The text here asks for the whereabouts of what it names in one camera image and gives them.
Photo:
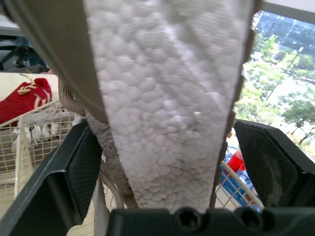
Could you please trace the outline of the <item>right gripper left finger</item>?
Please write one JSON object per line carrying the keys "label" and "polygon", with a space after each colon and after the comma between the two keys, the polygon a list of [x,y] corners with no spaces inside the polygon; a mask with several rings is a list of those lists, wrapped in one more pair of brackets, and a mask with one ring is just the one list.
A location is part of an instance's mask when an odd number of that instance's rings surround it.
{"label": "right gripper left finger", "polygon": [[64,236],[83,223],[101,148],[86,121],[46,157],[0,221],[2,236]]}

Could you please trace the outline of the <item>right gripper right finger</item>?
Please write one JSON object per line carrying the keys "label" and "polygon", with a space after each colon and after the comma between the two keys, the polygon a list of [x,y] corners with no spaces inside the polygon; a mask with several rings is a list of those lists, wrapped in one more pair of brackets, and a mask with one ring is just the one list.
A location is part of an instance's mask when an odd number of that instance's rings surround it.
{"label": "right gripper right finger", "polygon": [[234,124],[248,175],[265,207],[314,207],[315,163],[281,130]]}

